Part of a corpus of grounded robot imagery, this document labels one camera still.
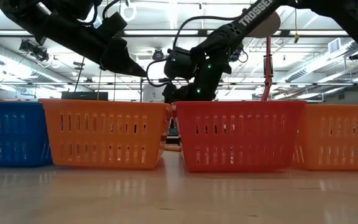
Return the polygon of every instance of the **table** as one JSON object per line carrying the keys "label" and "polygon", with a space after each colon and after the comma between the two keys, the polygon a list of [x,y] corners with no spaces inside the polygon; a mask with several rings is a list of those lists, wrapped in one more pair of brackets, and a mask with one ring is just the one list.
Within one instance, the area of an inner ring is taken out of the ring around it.
{"label": "table", "polygon": [[358,224],[358,172],[0,169],[0,223]]}

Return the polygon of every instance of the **red basket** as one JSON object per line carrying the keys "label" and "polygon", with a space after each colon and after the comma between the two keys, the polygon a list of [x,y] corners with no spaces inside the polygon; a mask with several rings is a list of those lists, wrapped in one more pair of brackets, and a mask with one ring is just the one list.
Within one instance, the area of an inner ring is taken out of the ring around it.
{"label": "red basket", "polygon": [[304,101],[173,104],[188,171],[266,172],[291,165]]}

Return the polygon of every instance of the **pipe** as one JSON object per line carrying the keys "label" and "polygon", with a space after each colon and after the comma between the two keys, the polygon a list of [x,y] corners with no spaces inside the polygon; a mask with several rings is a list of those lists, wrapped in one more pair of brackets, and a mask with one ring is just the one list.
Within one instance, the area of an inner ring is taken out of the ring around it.
{"label": "pipe", "polygon": [[317,69],[320,69],[324,66],[329,65],[330,63],[335,62],[335,60],[339,57],[344,57],[347,54],[351,54],[354,51],[358,50],[358,43],[354,40],[349,39],[341,39],[341,53],[340,55],[336,55],[336,53],[331,54],[329,50],[325,50],[320,54],[314,56],[313,58],[307,60],[302,65],[290,70],[278,81],[278,82],[292,82],[297,78],[300,78],[304,75],[307,75]]}

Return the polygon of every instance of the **ceiling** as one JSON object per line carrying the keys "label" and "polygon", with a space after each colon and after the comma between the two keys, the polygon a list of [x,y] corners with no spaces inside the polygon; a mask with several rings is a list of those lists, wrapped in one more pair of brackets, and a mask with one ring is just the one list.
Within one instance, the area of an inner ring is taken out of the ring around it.
{"label": "ceiling", "polygon": [[[172,29],[176,30],[180,27],[183,21],[193,16],[201,15],[213,15],[222,17],[234,17],[238,16],[242,9],[249,7],[251,0],[153,0],[153,1],[132,1],[131,5],[136,7],[136,15],[133,20],[128,22],[126,30],[162,30]],[[101,17],[103,7],[107,4],[104,1],[102,6],[99,7],[98,13]],[[113,6],[108,11],[111,15],[116,11],[119,11],[120,6]],[[125,1],[122,2],[121,9],[126,8]],[[131,9],[122,10],[127,16],[131,16]],[[330,18],[318,16],[314,12],[308,9],[297,10],[295,13],[294,8],[282,6],[277,10],[278,15],[281,18],[280,30],[299,30],[299,33],[305,30],[325,30],[313,31],[314,37],[302,37],[296,44],[294,38],[291,35],[285,37],[273,37],[271,51],[273,55],[273,69],[275,71],[275,81],[284,82],[285,78],[290,76],[297,68],[304,67],[310,61],[313,61],[316,56],[322,55],[328,50],[328,44],[336,39],[335,32],[331,30],[341,30],[341,28]],[[186,29],[208,29],[213,30],[219,26],[225,24],[225,21],[194,21],[189,23]],[[44,74],[49,75],[47,82],[55,82],[56,80],[50,79],[54,77],[61,82],[75,82],[78,78],[78,73],[74,68],[73,62],[81,62],[83,57],[75,52],[62,47],[52,40],[47,40],[43,46],[48,50],[51,60],[46,63],[38,63],[34,58],[23,54],[19,50],[19,46],[22,40],[30,40],[32,43],[36,43],[35,40],[28,35],[14,35],[11,36],[17,30],[22,30],[21,27],[11,22],[0,11],[0,55],[15,58],[16,61],[22,60],[21,64],[27,66],[33,70],[42,70]],[[148,35],[147,37],[125,37],[128,41],[128,50],[132,55],[132,58],[136,59],[137,63],[143,67],[146,67],[151,60],[151,55],[156,48],[163,49],[164,52],[172,47],[172,37],[159,37]],[[205,40],[205,37],[180,37],[178,44],[180,47],[190,49],[200,42]],[[351,39],[342,37],[342,43],[350,42]],[[265,39],[255,39],[247,37],[243,41],[245,51],[248,54],[248,61],[246,63],[235,62],[231,63],[232,73],[224,74],[224,82],[264,82],[264,70],[263,70],[263,58],[266,54],[266,41]],[[350,53],[356,52],[358,49],[350,49],[349,52],[343,53],[343,55],[333,58],[329,62],[316,65],[312,70],[308,70],[306,74],[299,77],[292,82],[318,82],[324,77],[336,74],[338,72],[347,70],[349,67],[358,66],[357,61],[350,61],[344,59],[344,55],[348,56]],[[164,78],[163,63],[158,63],[150,68],[150,77],[152,79]],[[146,83],[140,86],[140,78],[130,77],[121,74],[114,74],[109,71],[100,71],[99,65],[92,61],[85,59],[84,70],[81,73],[80,82],[84,82],[86,78],[92,78],[95,82],[91,86],[82,86],[81,91],[97,90],[98,88],[105,91],[111,91],[115,88],[120,91],[115,92],[115,99],[121,100],[139,100],[139,90],[145,88]],[[20,72],[10,71],[12,76],[20,77]],[[342,77],[346,77],[349,72],[344,73],[343,76],[336,77],[329,81],[338,81]],[[116,83],[116,85],[101,85],[98,86],[99,76],[101,76],[101,82]],[[15,81],[26,81],[25,79],[16,79]],[[67,91],[70,85],[62,85],[61,89],[51,88],[50,91]],[[13,86],[13,88],[23,88],[21,86]],[[250,95],[257,94],[260,91],[259,85],[247,85],[247,86],[222,86],[218,92],[218,99],[249,99]],[[298,91],[298,87],[285,86],[273,88],[275,94],[288,93],[291,91]]]}

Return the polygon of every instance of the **cable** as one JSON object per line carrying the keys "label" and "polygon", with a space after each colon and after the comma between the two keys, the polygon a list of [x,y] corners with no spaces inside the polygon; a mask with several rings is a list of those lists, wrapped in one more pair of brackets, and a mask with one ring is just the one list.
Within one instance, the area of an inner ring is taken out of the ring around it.
{"label": "cable", "polygon": [[147,81],[149,82],[149,84],[150,84],[151,86],[158,88],[158,87],[162,87],[162,86],[168,85],[168,84],[170,83],[170,82],[165,82],[165,83],[163,83],[163,84],[158,84],[158,85],[157,85],[157,84],[154,84],[154,83],[150,80],[150,78],[149,78],[149,69],[150,69],[150,66],[153,65],[153,64],[155,64],[155,63],[164,62],[164,61],[166,61],[166,60],[167,60],[166,58],[165,58],[165,59],[161,59],[161,60],[156,60],[156,61],[150,63],[150,64],[147,66],[147,68],[146,68],[146,79],[147,79]]}
{"label": "cable", "polygon": [[176,47],[176,46],[177,46],[177,42],[178,42],[178,38],[179,38],[179,35],[180,35],[180,31],[185,27],[185,25],[186,25],[187,23],[191,22],[191,21],[198,20],[198,19],[213,19],[213,20],[220,20],[220,21],[233,21],[233,20],[238,19],[238,16],[237,16],[237,17],[232,17],[232,18],[229,18],[229,17],[219,17],[219,16],[195,16],[195,17],[189,18],[189,19],[187,19],[185,22],[183,22],[183,24],[179,27],[178,33],[176,34],[175,40],[173,41],[173,47]]}
{"label": "cable", "polygon": [[295,9],[295,35],[294,35],[294,43],[298,43],[299,41],[299,34],[298,34],[298,11]]}
{"label": "cable", "polygon": [[111,6],[113,6],[115,3],[119,2],[120,0],[114,0],[112,2],[110,2],[104,9],[103,9],[103,20],[105,20],[107,18],[107,10],[109,10],[109,8]]}
{"label": "cable", "polygon": [[[29,53],[30,53],[30,52],[27,52],[27,53],[23,56],[22,60],[20,60],[20,62],[18,63],[18,65],[20,65],[20,64],[23,62],[23,60],[28,56]],[[6,78],[7,78],[7,77],[4,77],[4,78],[0,81],[0,84],[1,84]]]}
{"label": "cable", "polygon": [[77,83],[75,84],[74,92],[77,91],[78,82],[80,81],[81,73],[82,73],[82,70],[83,70],[82,68],[84,67],[84,61],[85,61],[85,57],[82,58],[80,73],[78,74]]}
{"label": "cable", "polygon": [[242,52],[247,56],[247,60],[242,61],[242,60],[239,59],[238,61],[241,62],[241,63],[246,63],[246,62],[248,62],[249,56],[248,56],[247,52],[245,52],[244,50]]}
{"label": "cable", "polygon": [[113,96],[113,98],[112,98],[113,101],[116,100],[116,91],[117,91],[117,89],[116,89],[116,83],[117,83],[117,73],[114,73],[114,96]]}
{"label": "cable", "polygon": [[102,80],[102,70],[100,70],[100,74],[99,74],[99,86],[98,86],[98,99],[99,100],[99,92],[100,92],[100,81]]}

